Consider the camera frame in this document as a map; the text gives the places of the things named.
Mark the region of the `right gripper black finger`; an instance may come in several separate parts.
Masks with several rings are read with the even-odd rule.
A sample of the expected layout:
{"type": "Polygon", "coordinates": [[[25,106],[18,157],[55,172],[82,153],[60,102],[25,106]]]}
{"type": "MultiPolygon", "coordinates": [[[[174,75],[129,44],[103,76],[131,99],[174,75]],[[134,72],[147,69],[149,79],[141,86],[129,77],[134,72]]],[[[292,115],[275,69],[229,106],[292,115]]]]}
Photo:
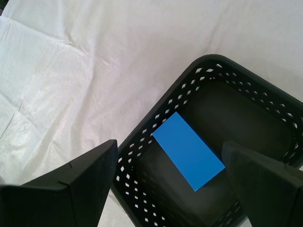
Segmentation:
{"type": "Polygon", "coordinates": [[[224,143],[222,158],[252,226],[303,225],[302,171],[232,141],[224,143]]]}
{"type": "Polygon", "coordinates": [[[118,158],[108,140],[65,165],[20,186],[1,185],[2,227],[96,227],[118,158]]]}

